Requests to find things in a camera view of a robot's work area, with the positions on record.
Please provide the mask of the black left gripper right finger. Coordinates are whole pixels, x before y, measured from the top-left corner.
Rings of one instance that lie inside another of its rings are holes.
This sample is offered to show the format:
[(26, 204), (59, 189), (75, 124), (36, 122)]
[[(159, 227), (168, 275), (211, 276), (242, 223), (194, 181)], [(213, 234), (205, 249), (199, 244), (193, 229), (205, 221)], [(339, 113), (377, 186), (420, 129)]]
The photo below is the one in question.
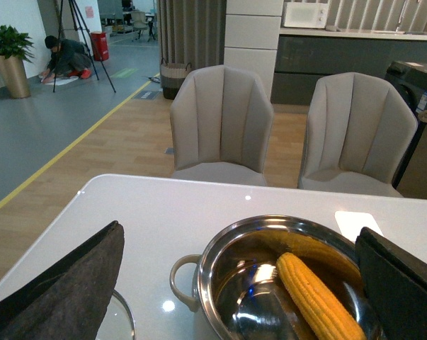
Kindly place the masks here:
[(370, 301), (388, 339), (427, 339), (427, 263), (368, 227), (355, 253)]

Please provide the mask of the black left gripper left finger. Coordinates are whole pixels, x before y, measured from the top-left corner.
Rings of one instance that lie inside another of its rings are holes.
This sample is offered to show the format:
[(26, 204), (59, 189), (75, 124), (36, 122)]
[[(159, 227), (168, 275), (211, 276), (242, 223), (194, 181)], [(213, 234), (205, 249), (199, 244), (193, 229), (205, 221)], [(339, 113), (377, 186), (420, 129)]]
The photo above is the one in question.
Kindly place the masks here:
[(0, 339), (95, 339), (123, 258), (116, 221), (0, 301)]

